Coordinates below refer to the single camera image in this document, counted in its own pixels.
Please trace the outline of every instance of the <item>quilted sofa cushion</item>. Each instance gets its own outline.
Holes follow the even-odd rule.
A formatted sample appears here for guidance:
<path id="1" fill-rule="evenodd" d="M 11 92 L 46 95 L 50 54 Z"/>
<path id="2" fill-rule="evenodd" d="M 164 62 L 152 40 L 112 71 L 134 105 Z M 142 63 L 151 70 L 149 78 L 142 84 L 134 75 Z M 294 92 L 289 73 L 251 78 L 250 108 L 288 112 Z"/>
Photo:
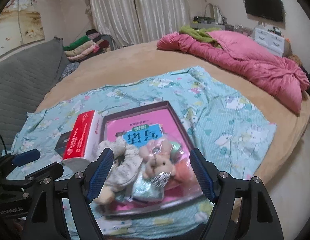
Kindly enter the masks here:
<path id="1" fill-rule="evenodd" d="M 0 62 L 0 133 L 7 149 L 69 63 L 62 39 L 18 52 Z M 0 141 L 0 152 L 3 146 Z"/>

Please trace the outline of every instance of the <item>green blanket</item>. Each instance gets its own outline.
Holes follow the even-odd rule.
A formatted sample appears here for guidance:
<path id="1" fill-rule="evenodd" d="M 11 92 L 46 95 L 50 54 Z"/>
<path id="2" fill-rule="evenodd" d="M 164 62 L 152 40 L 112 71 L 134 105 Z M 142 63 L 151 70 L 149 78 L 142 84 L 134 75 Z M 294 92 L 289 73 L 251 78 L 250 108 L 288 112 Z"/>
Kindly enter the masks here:
<path id="1" fill-rule="evenodd" d="M 194 30 L 192 27 L 185 25 L 180 29 L 179 33 L 187 34 L 200 42 L 211 43 L 214 47 L 221 49 L 222 47 L 218 44 L 217 40 L 213 39 L 210 35 L 207 34 L 207 32 L 219 30 L 221 30 L 221 28 Z"/>
<path id="2" fill-rule="evenodd" d="M 76 49 L 78 46 L 83 45 L 85 42 L 90 41 L 91 39 L 88 36 L 83 36 L 77 41 L 74 41 L 69 46 L 63 47 L 64 51 Z"/>

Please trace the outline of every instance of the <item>red and white box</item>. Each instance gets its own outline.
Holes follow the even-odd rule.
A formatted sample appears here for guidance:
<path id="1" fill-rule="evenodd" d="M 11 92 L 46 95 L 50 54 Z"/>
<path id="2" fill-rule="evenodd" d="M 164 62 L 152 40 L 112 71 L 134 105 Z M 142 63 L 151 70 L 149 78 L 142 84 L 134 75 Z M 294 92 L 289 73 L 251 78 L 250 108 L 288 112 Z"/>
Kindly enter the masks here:
<path id="1" fill-rule="evenodd" d="M 98 159 L 102 120 L 94 110 L 77 117 L 63 155 L 63 163 L 74 172 L 84 171 L 90 162 Z"/>

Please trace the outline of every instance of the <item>white drawer cabinet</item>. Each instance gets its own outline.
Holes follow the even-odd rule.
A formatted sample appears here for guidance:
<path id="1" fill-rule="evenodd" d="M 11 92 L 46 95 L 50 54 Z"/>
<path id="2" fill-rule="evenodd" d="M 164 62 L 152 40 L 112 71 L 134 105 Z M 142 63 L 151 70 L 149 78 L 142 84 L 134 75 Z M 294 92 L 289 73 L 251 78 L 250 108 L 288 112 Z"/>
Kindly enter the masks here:
<path id="1" fill-rule="evenodd" d="M 255 41 L 276 56 L 284 57 L 287 55 L 289 43 L 279 35 L 255 28 Z"/>

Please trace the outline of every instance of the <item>light blue blanket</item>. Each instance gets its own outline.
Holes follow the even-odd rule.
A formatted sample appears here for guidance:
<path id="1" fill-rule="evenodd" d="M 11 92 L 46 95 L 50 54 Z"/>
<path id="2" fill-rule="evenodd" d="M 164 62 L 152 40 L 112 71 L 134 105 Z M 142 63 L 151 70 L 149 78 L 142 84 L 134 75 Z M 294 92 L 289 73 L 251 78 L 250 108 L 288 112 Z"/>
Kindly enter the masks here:
<path id="1" fill-rule="evenodd" d="M 105 116 L 163 100 L 169 100 L 194 145 L 208 161 L 235 178 L 251 178 L 265 157 L 276 125 L 270 124 L 238 91 L 212 78 L 199 66 L 126 85 L 107 85 L 40 113 L 28 113 L 25 125 L 15 137 L 12 152 L 37 148 L 41 157 L 15 169 L 8 178 L 23 179 L 27 174 L 60 161 L 54 151 L 55 145 L 62 133 L 72 129 L 80 113 L 97 110 Z M 61 179 L 72 174 L 64 167 Z M 70 234 L 78 239 L 69 203 L 67 200 L 63 203 Z M 103 234 L 145 239 L 184 234 L 206 223 L 212 207 L 209 201 L 200 198 L 186 207 L 163 210 L 161 215 L 107 220 L 99 207 L 91 204 Z"/>

